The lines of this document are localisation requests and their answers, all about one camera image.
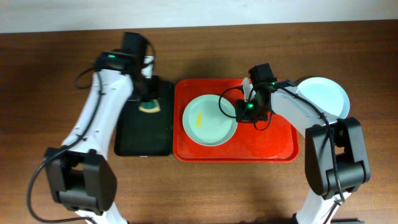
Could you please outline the pale green plate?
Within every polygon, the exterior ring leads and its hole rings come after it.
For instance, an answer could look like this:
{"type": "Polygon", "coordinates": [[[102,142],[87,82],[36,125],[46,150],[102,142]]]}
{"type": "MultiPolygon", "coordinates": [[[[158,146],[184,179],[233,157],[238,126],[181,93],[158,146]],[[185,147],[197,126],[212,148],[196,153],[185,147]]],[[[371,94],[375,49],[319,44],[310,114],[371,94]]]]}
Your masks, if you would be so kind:
{"type": "Polygon", "coordinates": [[[219,146],[235,134],[238,123],[234,106],[218,95],[202,95],[185,107],[182,124],[185,133],[202,146],[219,146]]]}

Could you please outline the green and yellow sponge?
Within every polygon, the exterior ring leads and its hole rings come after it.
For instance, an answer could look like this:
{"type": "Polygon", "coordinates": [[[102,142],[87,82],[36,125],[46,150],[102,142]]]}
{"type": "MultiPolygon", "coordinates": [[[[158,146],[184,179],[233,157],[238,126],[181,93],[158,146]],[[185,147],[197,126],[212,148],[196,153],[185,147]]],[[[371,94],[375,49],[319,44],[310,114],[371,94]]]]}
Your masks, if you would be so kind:
{"type": "Polygon", "coordinates": [[[142,102],[139,105],[139,111],[144,113],[157,113],[160,112],[160,105],[158,100],[150,100],[147,102],[142,102]]]}

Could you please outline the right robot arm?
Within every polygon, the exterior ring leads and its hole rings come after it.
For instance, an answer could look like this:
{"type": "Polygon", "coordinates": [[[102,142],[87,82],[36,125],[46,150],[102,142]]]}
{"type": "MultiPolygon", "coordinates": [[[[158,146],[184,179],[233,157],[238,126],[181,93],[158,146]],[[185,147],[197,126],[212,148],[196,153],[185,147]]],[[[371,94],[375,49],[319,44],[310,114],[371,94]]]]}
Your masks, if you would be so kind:
{"type": "Polygon", "coordinates": [[[337,83],[310,78],[241,84],[247,109],[265,109],[286,119],[305,138],[305,176],[310,186],[291,223],[331,223],[336,211],[370,180],[360,122],[348,117],[349,98],[337,83]]]}

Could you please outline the light blue plate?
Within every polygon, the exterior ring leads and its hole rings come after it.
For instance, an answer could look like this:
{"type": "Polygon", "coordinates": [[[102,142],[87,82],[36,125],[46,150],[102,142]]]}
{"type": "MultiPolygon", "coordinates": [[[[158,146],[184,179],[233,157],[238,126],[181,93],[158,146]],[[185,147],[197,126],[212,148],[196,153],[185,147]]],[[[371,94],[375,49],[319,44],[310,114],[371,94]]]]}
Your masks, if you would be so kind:
{"type": "Polygon", "coordinates": [[[350,101],[345,90],[333,80],[312,77],[298,84],[301,93],[326,112],[345,119],[350,111],[350,101]]]}

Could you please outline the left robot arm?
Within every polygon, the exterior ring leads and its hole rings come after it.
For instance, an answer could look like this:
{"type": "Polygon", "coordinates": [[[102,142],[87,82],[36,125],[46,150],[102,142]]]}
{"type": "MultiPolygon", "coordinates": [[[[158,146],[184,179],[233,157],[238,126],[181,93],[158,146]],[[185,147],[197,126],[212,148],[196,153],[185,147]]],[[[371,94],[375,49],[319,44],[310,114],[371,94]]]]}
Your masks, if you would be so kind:
{"type": "Polygon", "coordinates": [[[60,148],[45,153],[46,174],[56,203],[87,223],[126,223],[114,199],[117,178],[108,164],[111,136],[134,85],[151,77],[155,55],[105,51],[90,68],[88,99],[60,148]]]}

